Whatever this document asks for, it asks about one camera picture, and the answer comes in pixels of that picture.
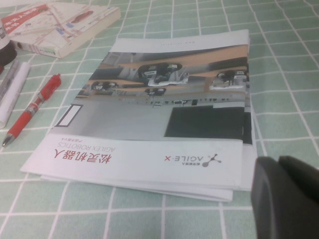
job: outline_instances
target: table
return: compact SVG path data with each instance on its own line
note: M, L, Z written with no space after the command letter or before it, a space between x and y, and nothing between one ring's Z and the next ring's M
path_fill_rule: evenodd
M75 1L108 4L104 0ZM116 37L170 38L249 29L259 155L319 167L318 0L112 0L122 18L63 59L18 51L32 69L0 138L53 74L62 85L0 150L0 238L254 239L249 192L208 202L101 185L41 181L20 167L64 114ZM0 17L17 7L0 9Z

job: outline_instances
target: pen cap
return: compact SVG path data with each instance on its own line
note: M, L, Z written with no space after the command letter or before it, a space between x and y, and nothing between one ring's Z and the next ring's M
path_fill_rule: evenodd
M46 85L40 91L41 95L45 100L48 100L53 92L61 85L60 74L53 75L51 79L46 83Z

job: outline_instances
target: black panel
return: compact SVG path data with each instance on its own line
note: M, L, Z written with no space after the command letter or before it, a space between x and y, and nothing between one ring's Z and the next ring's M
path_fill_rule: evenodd
M253 139L252 139L252 135L251 135L251 114L250 114L250 112L244 113L243 143L253 144Z
M165 137L242 139L244 108L173 108Z

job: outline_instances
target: brochure cover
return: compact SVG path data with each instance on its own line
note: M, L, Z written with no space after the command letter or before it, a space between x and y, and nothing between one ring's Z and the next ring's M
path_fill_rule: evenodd
M21 170L162 191L240 189L248 47L247 30L118 39Z

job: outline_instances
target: marker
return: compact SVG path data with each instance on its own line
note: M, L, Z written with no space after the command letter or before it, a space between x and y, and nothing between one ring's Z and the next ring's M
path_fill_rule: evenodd
M60 85L60 74L52 76L51 79L43 87L43 89L39 92L36 100L25 109L25 111L21 114L15 124L11 127L11 129L9 129L2 143L3 147L9 145L18 137L24 127L29 123L35 113L39 110L43 102L47 101L56 90L56 88L58 88Z
M7 90L9 89L10 84L14 78L14 74L15 74L18 66L19 66L19 62L14 61L13 64L11 65L7 75L5 76L2 84L0 85L0 102L1 102L2 98L4 97L4 95L6 94Z

